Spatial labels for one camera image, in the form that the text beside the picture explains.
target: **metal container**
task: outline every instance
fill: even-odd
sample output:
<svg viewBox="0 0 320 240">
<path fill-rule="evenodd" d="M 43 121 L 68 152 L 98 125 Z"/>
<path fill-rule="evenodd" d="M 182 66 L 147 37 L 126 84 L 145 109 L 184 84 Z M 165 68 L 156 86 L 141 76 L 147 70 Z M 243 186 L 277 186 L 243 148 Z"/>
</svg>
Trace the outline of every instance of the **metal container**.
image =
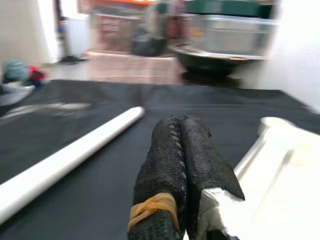
<svg viewBox="0 0 320 240">
<path fill-rule="evenodd" d="M 254 17 L 197 15 L 191 19 L 190 45 L 222 54 L 259 55 L 275 21 Z"/>
</svg>

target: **green lid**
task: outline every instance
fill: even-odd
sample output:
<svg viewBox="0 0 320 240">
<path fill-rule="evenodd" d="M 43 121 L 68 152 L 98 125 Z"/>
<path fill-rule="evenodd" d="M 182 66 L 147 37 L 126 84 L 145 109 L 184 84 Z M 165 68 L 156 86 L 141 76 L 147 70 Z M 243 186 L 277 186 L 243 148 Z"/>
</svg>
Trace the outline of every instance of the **green lid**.
<svg viewBox="0 0 320 240">
<path fill-rule="evenodd" d="M 188 14 L 219 14 L 245 17 L 260 17 L 261 4 L 246 0 L 187 0 Z"/>
<path fill-rule="evenodd" d="M 274 6 L 274 4 L 262 4 L 260 7 L 260 17 L 263 19 L 270 19 Z"/>
</svg>

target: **white rod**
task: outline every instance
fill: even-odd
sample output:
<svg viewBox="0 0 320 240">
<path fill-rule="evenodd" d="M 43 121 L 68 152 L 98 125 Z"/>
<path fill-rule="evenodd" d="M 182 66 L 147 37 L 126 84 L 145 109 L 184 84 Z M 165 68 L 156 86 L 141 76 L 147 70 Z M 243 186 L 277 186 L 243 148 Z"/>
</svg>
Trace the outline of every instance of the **white rod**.
<svg viewBox="0 0 320 240">
<path fill-rule="evenodd" d="M 133 107 L 0 185 L 0 225 L 145 114 Z"/>
</svg>

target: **orange rubber band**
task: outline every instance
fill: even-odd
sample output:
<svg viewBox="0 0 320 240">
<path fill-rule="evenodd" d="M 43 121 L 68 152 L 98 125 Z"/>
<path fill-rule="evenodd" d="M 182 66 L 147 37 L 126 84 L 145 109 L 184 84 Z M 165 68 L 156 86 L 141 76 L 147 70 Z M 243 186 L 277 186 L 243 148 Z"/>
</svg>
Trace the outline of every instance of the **orange rubber band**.
<svg viewBox="0 0 320 240">
<path fill-rule="evenodd" d="M 169 211 L 172 215 L 173 225 L 179 231 L 176 200 L 170 193 L 165 192 L 158 193 L 145 202 L 138 203 L 131 208 L 128 231 L 158 210 Z"/>
</svg>

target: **black bowl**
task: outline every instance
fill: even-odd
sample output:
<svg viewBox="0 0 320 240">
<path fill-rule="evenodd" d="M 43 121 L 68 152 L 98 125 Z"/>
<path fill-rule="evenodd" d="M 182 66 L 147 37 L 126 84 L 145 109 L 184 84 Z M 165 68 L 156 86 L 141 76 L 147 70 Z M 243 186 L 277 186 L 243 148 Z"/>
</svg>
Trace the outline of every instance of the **black bowl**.
<svg viewBox="0 0 320 240">
<path fill-rule="evenodd" d="M 187 43 L 169 46 L 178 61 L 190 73 L 199 76 L 223 77 L 230 75 L 235 67 L 252 60 L 263 60 L 262 56 L 211 53 L 190 47 Z"/>
</svg>

